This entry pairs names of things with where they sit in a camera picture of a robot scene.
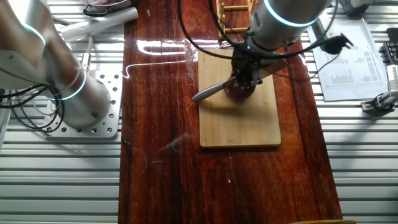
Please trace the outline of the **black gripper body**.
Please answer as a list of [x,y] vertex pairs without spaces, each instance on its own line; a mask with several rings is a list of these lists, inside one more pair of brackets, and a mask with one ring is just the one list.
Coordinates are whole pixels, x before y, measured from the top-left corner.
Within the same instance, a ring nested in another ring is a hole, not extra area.
[[271,62],[268,60],[252,58],[250,55],[234,48],[233,59],[231,60],[231,74],[256,73],[260,69],[270,67],[270,65]]

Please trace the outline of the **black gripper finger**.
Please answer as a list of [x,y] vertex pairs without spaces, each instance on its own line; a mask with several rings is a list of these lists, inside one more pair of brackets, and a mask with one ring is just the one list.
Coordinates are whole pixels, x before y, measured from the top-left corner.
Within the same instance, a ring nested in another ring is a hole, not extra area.
[[245,87],[252,87],[263,83],[258,69],[251,69],[245,73]]
[[232,73],[232,77],[235,78],[233,86],[236,88],[245,88],[246,87],[246,77],[245,71],[235,70]]

